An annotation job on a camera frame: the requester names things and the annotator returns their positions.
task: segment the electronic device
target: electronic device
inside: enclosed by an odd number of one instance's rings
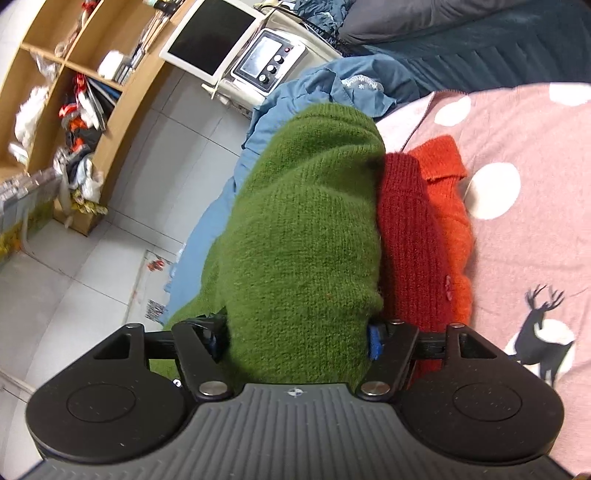
[[[547,456],[557,393],[467,326],[374,321],[382,352],[344,384],[234,386],[223,314],[126,325],[31,397],[44,460],[24,480],[568,480]],[[151,372],[169,358],[180,378]],[[417,361],[443,368],[417,380]]]
[[[234,65],[232,76],[267,96],[306,52],[305,45],[296,36],[264,28]]]
[[[240,0],[198,0],[160,51],[160,58],[215,85],[265,15]]]

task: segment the gray ribbed panel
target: gray ribbed panel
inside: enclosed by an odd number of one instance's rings
[[[547,458],[523,465],[464,465],[415,440],[388,405],[344,385],[247,385],[201,406],[188,427],[148,456],[112,466],[50,460],[26,480],[563,480]]]

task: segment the black screen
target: black screen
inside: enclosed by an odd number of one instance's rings
[[[205,0],[169,52],[213,75],[254,20],[253,16],[223,0]]]

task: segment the white monitor frame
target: white monitor frame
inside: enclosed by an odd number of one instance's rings
[[[205,0],[197,0],[194,3],[194,5],[190,8],[190,10],[187,12],[187,14],[183,17],[181,23],[178,24],[178,27],[174,30],[172,35],[170,35],[164,47],[160,51],[160,58],[164,61],[172,63],[173,65],[185,70],[186,72],[191,73],[192,75],[195,75],[196,77],[201,78],[205,82],[208,82],[210,85],[216,85],[221,80],[224,73],[226,73],[229,70],[229,67],[234,62],[234,60],[236,60],[236,57],[242,50],[242,47],[244,47],[244,45],[250,40],[250,38],[257,32],[257,30],[263,23],[263,20],[266,18],[266,15],[262,14],[258,10],[255,10],[253,7],[249,7],[247,4],[241,2],[240,0],[218,0],[220,2],[229,3],[230,5],[233,5],[234,7],[239,8],[243,12],[246,12],[247,14],[251,15],[252,24],[250,25],[250,27],[246,29],[244,34],[236,42],[236,44],[230,50],[228,55],[226,55],[226,58],[221,62],[214,74],[210,75],[207,72],[198,69],[194,65],[191,65],[190,63],[176,57],[175,55],[172,55],[169,52],[170,47],[173,45],[177,37],[183,31],[185,25],[187,25],[189,20],[191,20],[195,12],[197,12],[197,10],[204,1]]]

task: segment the silver bolt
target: silver bolt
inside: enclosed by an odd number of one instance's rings
[[[215,397],[226,393],[228,391],[228,386],[224,382],[213,380],[211,382],[203,382],[199,385],[199,391],[208,397]]]
[[[361,385],[361,391],[370,397],[379,397],[390,391],[390,387],[384,382],[366,382]]]

